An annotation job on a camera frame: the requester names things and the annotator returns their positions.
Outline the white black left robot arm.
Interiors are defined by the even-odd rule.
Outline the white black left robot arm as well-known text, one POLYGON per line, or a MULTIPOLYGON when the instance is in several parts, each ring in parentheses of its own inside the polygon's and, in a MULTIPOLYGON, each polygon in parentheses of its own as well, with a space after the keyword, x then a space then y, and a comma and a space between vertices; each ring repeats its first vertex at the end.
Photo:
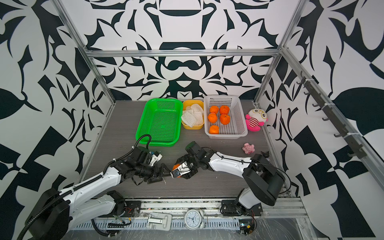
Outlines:
POLYGON ((72 228, 99 216, 124 215, 126 200, 111 188, 135 176, 148 184, 161 182, 171 172, 165 164, 158 164, 161 158, 159 152, 135 143, 127 154, 107 163, 101 173, 72 187, 45 191, 18 239, 31 233, 35 240, 60 240, 72 228))

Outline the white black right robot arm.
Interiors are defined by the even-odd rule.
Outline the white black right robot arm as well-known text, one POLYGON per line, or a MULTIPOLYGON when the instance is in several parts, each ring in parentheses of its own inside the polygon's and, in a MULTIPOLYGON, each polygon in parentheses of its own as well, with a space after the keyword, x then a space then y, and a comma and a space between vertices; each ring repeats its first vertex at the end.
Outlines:
POLYGON ((196 142, 186 146, 187 154, 178 158, 172 178, 190 179, 199 169, 228 173, 245 180, 248 187, 233 201, 222 201, 220 212, 225 217, 252 216, 262 212, 262 204, 274 206, 286 181, 283 171, 273 166, 264 155, 240 158, 222 154, 196 142))

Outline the white foam net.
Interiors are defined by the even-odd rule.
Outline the white foam net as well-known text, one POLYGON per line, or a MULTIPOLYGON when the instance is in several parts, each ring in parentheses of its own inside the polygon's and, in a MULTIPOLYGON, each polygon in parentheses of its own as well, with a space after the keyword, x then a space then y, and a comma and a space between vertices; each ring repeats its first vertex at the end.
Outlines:
POLYGON ((193 114, 191 114, 190 112, 188 111, 183 111, 183 114, 182 114, 182 122, 189 126, 190 128, 194 127, 197 120, 195 118, 195 116, 193 114))
POLYGON ((203 113, 204 112, 203 108, 199 104, 192 104, 191 109, 194 111, 194 113, 196 113, 196 112, 203 113))
POLYGON ((203 112, 195 112, 194 117, 196 119, 195 126, 200 126, 204 124, 204 113, 203 112))

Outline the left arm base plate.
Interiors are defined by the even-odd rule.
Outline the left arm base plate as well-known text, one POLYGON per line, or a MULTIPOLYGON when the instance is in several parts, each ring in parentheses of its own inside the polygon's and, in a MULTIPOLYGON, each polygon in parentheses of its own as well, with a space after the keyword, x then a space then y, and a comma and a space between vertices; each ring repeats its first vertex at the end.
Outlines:
POLYGON ((112 218, 119 216, 122 218, 138 217, 141 212, 141 201, 125 201, 124 204, 117 204, 111 213, 101 215, 99 218, 112 218))

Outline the white perforated plastic basket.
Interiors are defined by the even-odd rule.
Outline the white perforated plastic basket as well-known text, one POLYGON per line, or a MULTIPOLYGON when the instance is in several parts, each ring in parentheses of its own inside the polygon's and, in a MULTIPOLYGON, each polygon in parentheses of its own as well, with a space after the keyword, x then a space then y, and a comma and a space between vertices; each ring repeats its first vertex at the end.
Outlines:
POLYGON ((224 95, 210 95, 204 97, 204 110, 205 110, 205 133, 210 139, 238 139, 245 137, 248 134, 248 129, 245 121, 245 114, 241 101, 236 96, 224 95), (212 106, 228 106, 230 122, 223 125, 220 122, 220 113, 217 114, 218 120, 216 123, 211 123, 208 119, 210 108, 212 106), (209 133, 211 126, 218 126, 219 132, 217 134, 209 133))

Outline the netted orange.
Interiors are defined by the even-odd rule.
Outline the netted orange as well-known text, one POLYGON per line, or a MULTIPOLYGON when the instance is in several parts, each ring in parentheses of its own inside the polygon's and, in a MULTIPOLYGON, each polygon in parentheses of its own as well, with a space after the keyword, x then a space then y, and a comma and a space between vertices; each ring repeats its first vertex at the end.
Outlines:
POLYGON ((228 125, 231 122, 231 117, 227 114, 221 114, 220 122, 222 125, 228 125))
POLYGON ((228 106, 221 106, 219 112, 220 115, 228 115, 230 113, 230 108, 228 106))
POLYGON ((220 133, 220 129, 218 126, 216 125, 212 125, 210 128, 209 128, 209 134, 212 134, 212 135, 217 135, 220 133))
POLYGON ((181 175, 179 166, 180 164, 174 165, 173 170, 171 172, 173 178, 178 178, 181 175))
POLYGON ((208 115, 208 121, 212 124, 216 123, 218 121, 218 116, 216 113, 210 113, 208 115))

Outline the orange being unwrapped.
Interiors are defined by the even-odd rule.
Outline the orange being unwrapped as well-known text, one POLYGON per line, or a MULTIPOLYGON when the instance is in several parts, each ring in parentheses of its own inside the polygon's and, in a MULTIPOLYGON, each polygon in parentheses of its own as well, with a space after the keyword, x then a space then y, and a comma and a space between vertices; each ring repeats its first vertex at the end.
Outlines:
POLYGON ((215 114, 217 115, 220 111, 220 108, 218 106, 211 106, 210 107, 210 114, 215 114))

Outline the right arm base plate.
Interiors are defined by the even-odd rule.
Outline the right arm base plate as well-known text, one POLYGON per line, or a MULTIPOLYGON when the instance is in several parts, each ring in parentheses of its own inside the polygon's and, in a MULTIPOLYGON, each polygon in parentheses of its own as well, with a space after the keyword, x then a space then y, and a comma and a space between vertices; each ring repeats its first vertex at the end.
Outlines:
POLYGON ((225 217, 254 216, 260 217, 263 212, 261 204, 254 205, 251 209, 246 209, 235 200, 222 200, 220 212, 225 217))

